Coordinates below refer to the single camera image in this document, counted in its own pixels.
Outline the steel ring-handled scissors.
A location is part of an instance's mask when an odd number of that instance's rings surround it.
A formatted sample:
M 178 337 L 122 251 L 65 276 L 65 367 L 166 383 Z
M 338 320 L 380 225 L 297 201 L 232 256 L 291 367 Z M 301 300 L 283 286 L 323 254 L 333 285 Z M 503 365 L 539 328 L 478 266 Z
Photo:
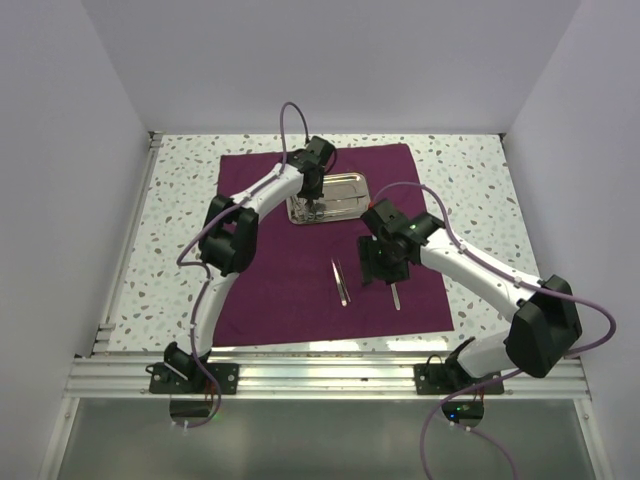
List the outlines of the steel ring-handled scissors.
M 316 200 L 292 198 L 291 221 L 294 224 L 314 223 L 325 217 L 325 205 Z

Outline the steel scalpel handle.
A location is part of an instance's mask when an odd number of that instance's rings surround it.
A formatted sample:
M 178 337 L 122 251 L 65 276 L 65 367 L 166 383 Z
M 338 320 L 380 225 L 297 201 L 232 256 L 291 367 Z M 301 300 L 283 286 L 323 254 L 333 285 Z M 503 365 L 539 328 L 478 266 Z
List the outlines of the steel scalpel handle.
M 396 283 L 392 283 L 390 285 L 390 288 L 391 288 L 391 294 L 392 294 L 394 308 L 396 309 L 396 311 L 400 311 L 401 310 L 401 302 L 400 302 L 400 298 L 399 298 L 399 294 L 398 294 Z

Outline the steel wide tweezers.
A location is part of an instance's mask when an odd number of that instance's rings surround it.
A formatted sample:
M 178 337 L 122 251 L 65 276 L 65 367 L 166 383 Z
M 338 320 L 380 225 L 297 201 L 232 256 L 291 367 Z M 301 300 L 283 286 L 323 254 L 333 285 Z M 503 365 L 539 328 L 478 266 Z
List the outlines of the steel wide tweezers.
M 338 265 L 337 263 L 334 261 L 334 259 L 331 259 L 331 266 L 332 266 L 332 270 L 333 270 L 333 275 L 334 275 L 334 279 L 336 282 L 336 288 L 340 297 L 340 303 L 342 307 L 346 307 L 349 303 L 349 295 L 347 293 L 347 290 L 345 288 L 345 283 L 343 281 L 343 278 L 340 274 L 340 271 L 338 269 Z

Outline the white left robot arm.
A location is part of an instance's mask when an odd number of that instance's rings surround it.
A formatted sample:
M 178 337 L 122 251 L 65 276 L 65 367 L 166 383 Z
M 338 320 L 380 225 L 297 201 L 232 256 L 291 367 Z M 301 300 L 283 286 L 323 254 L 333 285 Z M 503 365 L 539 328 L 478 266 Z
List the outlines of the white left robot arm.
M 304 148 L 285 151 L 281 161 L 253 185 L 211 200 L 202 230 L 177 259 L 180 267 L 203 268 L 206 278 L 193 304 L 187 336 L 164 352 L 164 365 L 185 392 L 201 390 L 213 377 L 204 362 L 231 287 L 256 255 L 260 222 L 292 196 L 320 198 L 326 166 L 335 154 L 333 144 L 314 136 Z

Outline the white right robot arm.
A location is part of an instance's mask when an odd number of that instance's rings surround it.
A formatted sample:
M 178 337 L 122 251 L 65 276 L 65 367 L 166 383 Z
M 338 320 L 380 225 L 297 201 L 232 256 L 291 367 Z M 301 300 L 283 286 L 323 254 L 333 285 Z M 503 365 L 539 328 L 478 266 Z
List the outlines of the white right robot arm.
M 361 220 L 369 233 L 358 239 L 362 283 L 388 285 L 409 279 L 423 266 L 461 284 L 509 323 L 503 333 L 470 337 L 422 374 L 438 392 L 468 392 L 506 369 L 543 378 L 568 353 L 582 327 L 568 282 L 557 275 L 540 280 L 459 241 L 446 223 L 423 212 L 408 218 L 387 199 L 371 205 Z

